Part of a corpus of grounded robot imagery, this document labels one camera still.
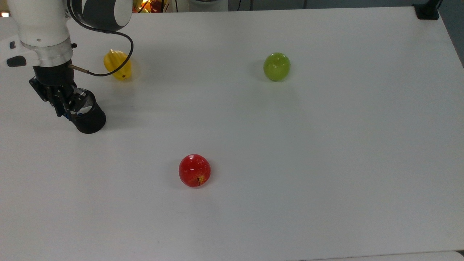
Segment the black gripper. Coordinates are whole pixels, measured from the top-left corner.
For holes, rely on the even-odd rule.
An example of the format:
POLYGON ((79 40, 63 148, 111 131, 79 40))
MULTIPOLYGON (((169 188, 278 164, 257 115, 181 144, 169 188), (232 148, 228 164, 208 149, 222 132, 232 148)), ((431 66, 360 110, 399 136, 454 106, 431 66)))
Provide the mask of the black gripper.
POLYGON ((44 102, 55 109, 58 117, 74 121, 83 114, 79 111, 88 107, 88 91, 77 88, 74 70, 69 65, 33 66, 35 76, 29 80, 29 84, 44 102))

